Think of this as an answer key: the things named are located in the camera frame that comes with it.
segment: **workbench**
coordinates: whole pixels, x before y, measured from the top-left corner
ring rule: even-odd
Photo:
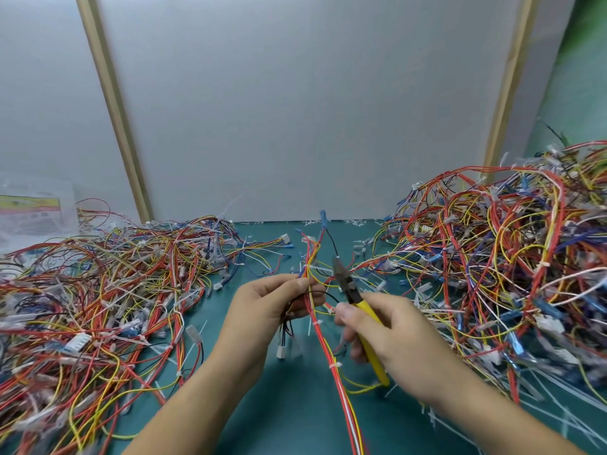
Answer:
[[[329,229],[335,239],[345,263],[352,257],[355,240],[364,240],[374,236],[379,229],[379,221],[366,221],[362,226],[346,222],[330,222]],[[287,233],[294,244],[293,249],[284,249],[289,259],[282,259],[280,272],[289,272],[292,268],[299,271],[300,254],[305,253],[306,245],[301,242],[301,235],[296,229],[307,235],[318,236],[320,223],[304,226],[301,222],[267,222],[257,224],[236,224],[240,237],[248,240],[269,241]],[[334,255],[329,240],[323,240],[319,259],[328,264]],[[253,260],[247,260],[247,266],[257,275],[263,267]],[[194,325],[203,339],[205,357],[208,357],[215,344],[230,301],[236,289],[245,282],[255,279],[247,269],[240,267],[233,279],[221,290],[194,307],[186,316],[186,324]],[[401,287],[402,276],[389,280],[388,290],[401,294],[407,287]],[[336,289],[331,293],[340,299]],[[340,328],[332,320],[323,317],[323,333],[329,344],[335,347],[339,343]],[[260,381],[245,396],[228,421],[217,446],[218,454],[266,455],[282,453],[291,455],[351,454],[344,414],[338,394],[329,373],[328,364],[321,351],[318,339],[308,318],[295,320],[292,323],[294,340],[289,338],[288,353],[284,360],[276,358],[278,336],[275,336],[268,349],[268,358]],[[192,343],[186,336],[186,351]],[[370,366],[356,366],[349,358],[340,359],[346,376],[359,383],[373,383],[376,377]],[[195,351],[186,359],[185,367],[192,367]],[[167,363],[158,381],[161,386],[175,380],[175,367]],[[583,403],[578,398],[548,382],[543,382],[558,400],[578,417],[582,418],[603,438],[607,439],[607,419],[596,408]],[[445,428],[442,423],[434,421],[429,408],[423,407],[415,399],[396,388],[385,397],[388,388],[372,390],[367,394],[352,396],[352,405],[356,412],[363,438],[370,454],[478,454],[476,446]],[[558,417],[564,412],[549,400],[543,403],[533,402],[540,411],[529,411],[541,421],[561,432],[563,424],[546,414],[547,411]],[[151,393],[142,394],[133,404],[130,412],[121,417],[115,434],[136,434],[158,411],[159,404]],[[578,429],[567,428],[567,436],[589,454],[603,451],[603,443],[597,441],[595,446]],[[123,451],[128,440],[114,440],[110,445],[110,455]]]

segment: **hand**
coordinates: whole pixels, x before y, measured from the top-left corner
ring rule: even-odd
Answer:
[[[248,390],[261,375],[269,342],[284,317],[307,315],[303,299],[308,290],[325,291],[321,284],[310,289],[307,278],[294,274],[268,276],[240,286],[211,357],[220,358],[235,376],[246,381]],[[315,305],[325,302],[324,295],[313,299]]]
[[[344,340],[352,343],[354,360],[366,361],[360,334],[403,390],[436,407],[457,392],[463,380],[476,378],[409,300],[372,292],[362,297],[383,325],[348,303],[339,303],[335,309],[335,323],[345,325]]]

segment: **plastic bag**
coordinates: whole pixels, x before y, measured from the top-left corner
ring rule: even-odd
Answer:
[[[78,235],[72,184],[0,172],[0,254]]]

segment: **right hand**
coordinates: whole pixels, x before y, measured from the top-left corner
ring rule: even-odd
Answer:
[[[383,325],[348,303],[339,303],[335,308],[335,323],[345,326],[344,340],[352,343],[350,355],[354,360],[366,361],[357,336],[360,334],[403,390],[437,408],[476,378],[409,300],[373,292],[362,297]]]

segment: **wire cutter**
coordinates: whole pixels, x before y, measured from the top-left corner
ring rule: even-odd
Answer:
[[[371,318],[375,319],[378,323],[381,323],[375,311],[369,306],[369,304],[362,298],[358,288],[356,287],[356,283],[352,279],[350,272],[345,269],[344,264],[341,262],[339,257],[333,257],[333,276],[335,280],[338,282],[339,287],[345,293],[348,302],[352,305],[358,306],[361,310],[367,313]],[[360,342],[362,343],[362,347],[367,355],[367,359],[371,367],[373,367],[373,371],[375,375],[377,375],[377,379],[383,386],[390,385],[390,379],[388,375],[385,373],[385,369],[383,368],[382,363],[380,362],[377,354],[369,344],[369,342],[359,336]]]

